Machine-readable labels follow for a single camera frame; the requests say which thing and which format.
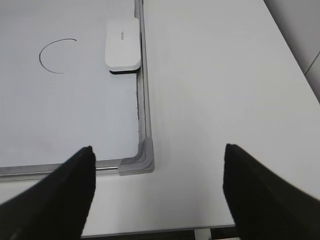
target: floor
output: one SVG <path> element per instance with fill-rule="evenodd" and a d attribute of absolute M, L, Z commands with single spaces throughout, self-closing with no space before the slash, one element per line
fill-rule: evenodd
<path fill-rule="evenodd" d="M 235 227 L 90 237 L 86 240 L 239 240 Z"/>

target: table surface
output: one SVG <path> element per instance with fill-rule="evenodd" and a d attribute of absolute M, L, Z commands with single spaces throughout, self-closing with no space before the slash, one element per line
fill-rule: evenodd
<path fill-rule="evenodd" d="M 227 143 L 320 198 L 319 103 L 263 0 L 148 0 L 144 17 L 155 171 L 98 176 L 83 234 L 233 224 Z"/>

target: gray plastic corner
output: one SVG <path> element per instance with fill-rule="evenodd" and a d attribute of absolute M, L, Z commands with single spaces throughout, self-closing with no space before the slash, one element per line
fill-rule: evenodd
<path fill-rule="evenodd" d="M 151 137 L 147 137 L 138 155 L 131 159 L 123 159 L 118 171 L 120 176 L 151 173 L 155 169 L 154 146 Z"/>

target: white eraser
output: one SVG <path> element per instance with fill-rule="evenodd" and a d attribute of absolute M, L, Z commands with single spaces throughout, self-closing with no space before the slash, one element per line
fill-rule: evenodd
<path fill-rule="evenodd" d="M 137 18 L 115 18 L 107 22 L 105 63 L 113 74 L 130 73 L 140 68 L 140 23 Z"/>

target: whiteboard surface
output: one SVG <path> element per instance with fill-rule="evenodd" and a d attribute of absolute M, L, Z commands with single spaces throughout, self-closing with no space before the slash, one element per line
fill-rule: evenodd
<path fill-rule="evenodd" d="M 136 75 L 111 75 L 106 23 L 134 0 L 2 0 L 0 167 L 62 163 L 91 145 L 97 160 L 137 154 Z M 46 47 L 53 41 L 62 40 Z"/>

